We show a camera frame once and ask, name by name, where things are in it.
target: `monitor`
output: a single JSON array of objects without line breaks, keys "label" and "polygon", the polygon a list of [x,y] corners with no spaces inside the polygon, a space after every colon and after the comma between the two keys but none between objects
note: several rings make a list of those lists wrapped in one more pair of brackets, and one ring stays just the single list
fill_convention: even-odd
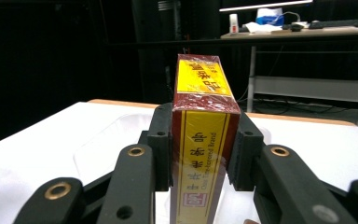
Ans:
[{"label": "monitor", "polygon": [[219,9],[221,13],[232,13],[244,10],[255,10],[263,7],[286,7],[286,6],[300,6],[311,4],[312,0],[242,0],[237,1],[237,4],[230,7],[222,7]]}]

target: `brass insert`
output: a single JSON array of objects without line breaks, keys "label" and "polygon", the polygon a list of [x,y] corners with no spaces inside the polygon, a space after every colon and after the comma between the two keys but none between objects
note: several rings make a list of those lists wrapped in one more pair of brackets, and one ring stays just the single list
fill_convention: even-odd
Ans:
[{"label": "brass insert", "polygon": [[49,200],[56,200],[68,194],[69,191],[71,191],[71,185],[66,182],[60,182],[46,190],[45,198]]},{"label": "brass insert", "polygon": [[283,147],[272,147],[271,152],[277,156],[286,157],[290,153],[286,148]]},{"label": "brass insert", "polygon": [[128,153],[130,156],[142,156],[145,153],[145,149],[142,147],[132,147]]}]

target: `keyboard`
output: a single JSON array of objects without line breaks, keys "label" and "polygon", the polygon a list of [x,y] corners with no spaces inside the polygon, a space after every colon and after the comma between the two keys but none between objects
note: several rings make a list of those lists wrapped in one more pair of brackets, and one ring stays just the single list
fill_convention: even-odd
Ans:
[{"label": "keyboard", "polygon": [[329,27],[354,26],[358,27],[358,20],[345,21],[313,21],[310,23],[309,29],[323,29]]}]

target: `yellow box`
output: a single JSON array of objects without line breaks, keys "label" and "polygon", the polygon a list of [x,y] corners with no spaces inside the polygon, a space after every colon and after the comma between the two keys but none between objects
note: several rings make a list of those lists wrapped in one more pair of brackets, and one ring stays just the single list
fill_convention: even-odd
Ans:
[{"label": "yellow box", "polygon": [[218,56],[178,55],[172,224],[213,223],[240,115]]}]

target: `white table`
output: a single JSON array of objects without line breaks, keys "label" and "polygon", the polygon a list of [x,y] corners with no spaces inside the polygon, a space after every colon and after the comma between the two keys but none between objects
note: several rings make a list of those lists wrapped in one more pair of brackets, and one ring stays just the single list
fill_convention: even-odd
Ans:
[{"label": "white table", "polygon": [[[147,130],[153,108],[77,103],[0,141],[0,224],[12,223],[47,181],[71,176],[84,185],[110,172],[122,147]],[[294,149],[323,181],[348,189],[358,179],[358,127],[252,118],[267,144]],[[169,192],[156,194],[157,223],[168,223]],[[215,223],[258,220],[252,192],[225,182]]]}]

